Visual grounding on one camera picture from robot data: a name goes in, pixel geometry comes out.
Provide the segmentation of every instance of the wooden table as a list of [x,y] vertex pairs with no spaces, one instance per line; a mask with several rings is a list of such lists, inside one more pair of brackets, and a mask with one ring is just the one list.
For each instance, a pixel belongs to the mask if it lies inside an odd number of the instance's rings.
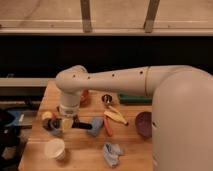
[[[101,102],[101,96],[106,92],[90,90],[90,96],[86,104],[79,110],[81,121],[90,122],[92,116],[103,116],[105,106]],[[48,159],[44,155],[44,145],[54,137],[42,128],[41,114],[44,111],[57,112],[59,105],[59,90],[55,83],[49,82],[45,91],[38,115],[33,123],[31,135],[21,159],[20,171],[104,171],[112,170],[102,156],[104,142],[118,143],[124,149],[125,155],[119,157],[119,165],[113,170],[152,170],[152,143],[151,139],[145,140],[136,132],[134,125],[135,116],[142,111],[151,111],[150,106],[127,106],[119,104],[115,93],[112,95],[114,107],[122,112],[129,122],[129,126],[110,121],[113,136],[108,137],[102,128],[97,137],[91,137],[82,129],[70,129],[63,135],[67,158],[64,162]]]

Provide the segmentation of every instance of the orange object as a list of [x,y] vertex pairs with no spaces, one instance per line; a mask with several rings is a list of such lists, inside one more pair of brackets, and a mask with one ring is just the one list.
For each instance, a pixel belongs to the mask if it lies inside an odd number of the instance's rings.
[[113,131],[112,131],[110,125],[109,125],[108,117],[107,116],[104,116],[104,127],[105,127],[107,135],[109,137],[111,137],[113,135]]
[[87,100],[89,96],[89,90],[84,90],[83,93],[81,94],[81,100],[80,102],[83,103]]

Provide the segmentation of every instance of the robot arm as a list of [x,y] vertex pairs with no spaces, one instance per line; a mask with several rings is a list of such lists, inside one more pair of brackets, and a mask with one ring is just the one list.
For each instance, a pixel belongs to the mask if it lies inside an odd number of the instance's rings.
[[83,89],[153,96],[154,171],[212,171],[213,78],[190,66],[157,66],[87,73],[60,72],[60,113],[75,117]]
[[193,68],[155,66],[89,74],[83,66],[74,66],[56,77],[56,85],[61,90],[60,113],[71,117],[77,114],[83,89],[153,96],[165,78],[189,69]]

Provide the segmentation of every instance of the paper cup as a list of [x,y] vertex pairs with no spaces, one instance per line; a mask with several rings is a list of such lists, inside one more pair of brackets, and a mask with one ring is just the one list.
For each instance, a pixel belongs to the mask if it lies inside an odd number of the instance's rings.
[[44,154],[50,159],[62,160],[65,158],[65,143],[59,138],[54,138],[45,144]]

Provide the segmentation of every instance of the yellow banana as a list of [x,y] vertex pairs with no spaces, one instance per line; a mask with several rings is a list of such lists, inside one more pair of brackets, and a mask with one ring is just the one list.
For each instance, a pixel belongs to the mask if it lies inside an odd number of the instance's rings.
[[128,125],[128,122],[126,121],[126,119],[124,119],[124,117],[122,115],[118,115],[118,114],[110,112],[110,111],[105,111],[104,114],[106,116],[110,117],[111,119],[113,119],[114,121],[121,122],[125,125]]

